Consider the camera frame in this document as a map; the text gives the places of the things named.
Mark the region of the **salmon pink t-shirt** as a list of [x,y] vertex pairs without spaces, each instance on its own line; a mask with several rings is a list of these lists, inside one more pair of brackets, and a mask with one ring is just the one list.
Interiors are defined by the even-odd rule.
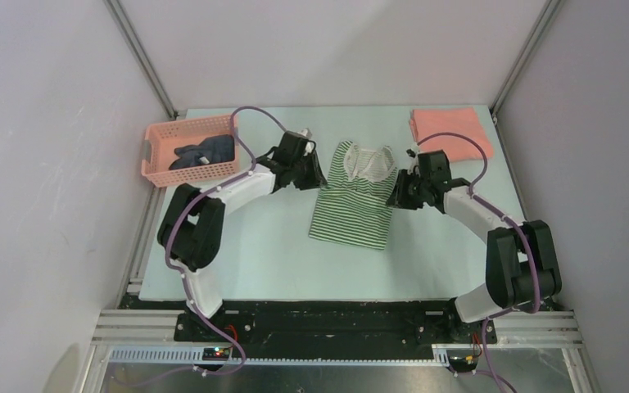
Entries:
[[450,162],[494,156],[486,130],[472,107],[414,109],[410,130],[420,152],[443,150]]

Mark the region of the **green white striped garment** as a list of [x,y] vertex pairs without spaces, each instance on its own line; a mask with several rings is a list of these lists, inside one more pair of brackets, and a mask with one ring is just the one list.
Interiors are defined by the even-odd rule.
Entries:
[[350,140],[337,145],[327,184],[318,193],[309,237],[383,251],[391,227],[387,199],[398,169],[389,146],[371,150]]

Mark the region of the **dark navy garment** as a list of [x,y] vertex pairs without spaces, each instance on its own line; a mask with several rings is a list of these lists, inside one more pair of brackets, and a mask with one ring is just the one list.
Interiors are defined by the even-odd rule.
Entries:
[[170,164],[170,170],[230,162],[235,159],[235,141],[227,134],[212,136],[199,144],[177,147],[174,154],[177,159]]

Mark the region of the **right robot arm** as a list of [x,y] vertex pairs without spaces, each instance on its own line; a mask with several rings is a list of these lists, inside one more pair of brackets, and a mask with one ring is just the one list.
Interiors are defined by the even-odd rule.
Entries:
[[404,210],[433,207],[468,228],[486,245],[485,279],[450,301],[443,321],[446,336],[467,341],[476,322],[511,311],[532,314],[562,288],[552,232],[542,220],[518,222],[478,194],[473,183],[456,178],[443,151],[412,153],[399,171],[387,205]]

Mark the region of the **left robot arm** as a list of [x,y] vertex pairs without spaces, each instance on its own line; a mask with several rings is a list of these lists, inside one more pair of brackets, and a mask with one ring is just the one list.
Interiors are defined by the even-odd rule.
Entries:
[[316,143],[308,129],[287,131],[279,144],[254,165],[214,187],[183,183],[174,191],[158,228],[165,265],[180,275],[188,308],[197,314],[195,331],[207,341],[220,339],[226,319],[219,281],[209,269],[219,253],[225,218],[252,201],[290,185],[306,191],[324,186]]

